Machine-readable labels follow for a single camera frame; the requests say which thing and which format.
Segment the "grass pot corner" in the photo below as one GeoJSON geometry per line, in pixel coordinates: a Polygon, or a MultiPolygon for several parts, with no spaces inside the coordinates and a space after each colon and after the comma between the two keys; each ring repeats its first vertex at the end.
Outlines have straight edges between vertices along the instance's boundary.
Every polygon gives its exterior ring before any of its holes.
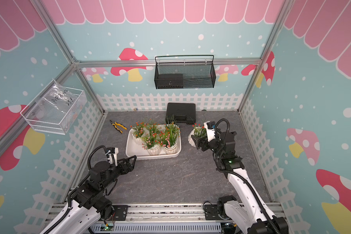
{"type": "Polygon", "coordinates": [[[201,124],[193,124],[193,130],[191,131],[191,133],[188,136],[188,141],[190,143],[191,146],[195,147],[195,142],[192,139],[192,136],[196,136],[196,137],[205,137],[207,136],[207,131],[204,127],[204,125],[201,124]]]}

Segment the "pink flower pot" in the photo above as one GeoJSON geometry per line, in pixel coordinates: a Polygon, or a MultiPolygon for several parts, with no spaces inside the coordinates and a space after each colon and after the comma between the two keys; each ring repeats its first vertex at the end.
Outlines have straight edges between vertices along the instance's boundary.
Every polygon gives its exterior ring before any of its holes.
{"type": "Polygon", "coordinates": [[[142,148],[146,150],[150,156],[159,155],[161,148],[156,133],[145,134],[141,137],[141,140],[142,148]]]}
{"type": "Polygon", "coordinates": [[[162,125],[159,134],[159,145],[165,150],[166,154],[174,154],[177,148],[177,140],[180,137],[179,127],[171,122],[162,125]]]}

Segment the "white plastic storage box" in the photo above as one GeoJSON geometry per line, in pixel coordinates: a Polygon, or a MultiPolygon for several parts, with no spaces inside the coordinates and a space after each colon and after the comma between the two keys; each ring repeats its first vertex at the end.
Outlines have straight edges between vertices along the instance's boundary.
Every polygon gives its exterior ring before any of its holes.
{"type": "Polygon", "coordinates": [[[154,160],[154,159],[168,159],[168,158],[175,158],[179,155],[181,151],[181,136],[179,139],[176,141],[177,142],[177,148],[176,152],[174,154],[169,154],[167,155],[165,150],[160,146],[161,151],[159,155],[155,156],[150,156],[146,150],[142,148],[142,145],[138,145],[134,142],[133,136],[132,136],[132,129],[129,131],[128,134],[128,140],[126,144],[126,155],[128,157],[131,156],[137,156],[138,160],[154,160]]]}

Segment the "orange flower pot front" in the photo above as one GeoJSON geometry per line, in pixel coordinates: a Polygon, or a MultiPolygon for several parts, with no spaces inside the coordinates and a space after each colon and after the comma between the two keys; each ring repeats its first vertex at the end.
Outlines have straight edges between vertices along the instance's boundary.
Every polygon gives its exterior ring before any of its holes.
{"type": "Polygon", "coordinates": [[[161,130],[159,129],[159,125],[152,119],[148,121],[146,124],[146,129],[148,130],[149,134],[160,134],[161,130]]]}

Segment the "pink flower pot front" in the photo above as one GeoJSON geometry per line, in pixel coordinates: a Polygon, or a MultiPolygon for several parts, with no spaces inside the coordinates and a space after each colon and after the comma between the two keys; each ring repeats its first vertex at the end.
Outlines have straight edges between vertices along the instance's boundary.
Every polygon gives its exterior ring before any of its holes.
{"type": "Polygon", "coordinates": [[[141,137],[141,140],[142,148],[146,150],[150,156],[159,155],[161,148],[156,133],[145,134],[141,137]]]}

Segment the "red flower pot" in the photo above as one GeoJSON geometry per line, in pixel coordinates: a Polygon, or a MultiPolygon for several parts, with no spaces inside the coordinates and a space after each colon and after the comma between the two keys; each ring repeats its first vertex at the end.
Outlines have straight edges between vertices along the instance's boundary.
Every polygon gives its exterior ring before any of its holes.
{"type": "Polygon", "coordinates": [[[142,137],[145,135],[146,124],[144,122],[137,122],[131,125],[131,128],[134,142],[138,145],[142,145],[142,137]]]}

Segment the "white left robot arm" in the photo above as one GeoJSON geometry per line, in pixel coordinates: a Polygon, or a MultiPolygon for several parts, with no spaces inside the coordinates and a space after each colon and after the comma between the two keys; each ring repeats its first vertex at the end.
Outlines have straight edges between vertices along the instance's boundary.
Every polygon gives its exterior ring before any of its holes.
{"type": "Polygon", "coordinates": [[[116,209],[106,198],[111,184],[118,177],[133,171],[137,156],[117,159],[119,150],[104,145],[95,148],[87,158],[88,174],[67,195],[62,211],[42,231],[42,234],[82,234],[97,221],[114,219],[116,209]]]}

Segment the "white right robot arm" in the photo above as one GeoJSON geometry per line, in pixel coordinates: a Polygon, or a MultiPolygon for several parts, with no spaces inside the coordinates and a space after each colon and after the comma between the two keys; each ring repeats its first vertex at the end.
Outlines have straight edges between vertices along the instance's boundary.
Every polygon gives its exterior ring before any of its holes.
{"type": "Polygon", "coordinates": [[[236,132],[230,130],[227,119],[193,124],[190,135],[195,147],[211,150],[216,170],[223,173],[235,188],[240,201],[233,196],[219,198],[218,215],[236,223],[244,234],[287,234],[289,226],[285,218],[277,217],[263,201],[251,183],[242,157],[235,151],[236,132]]]}

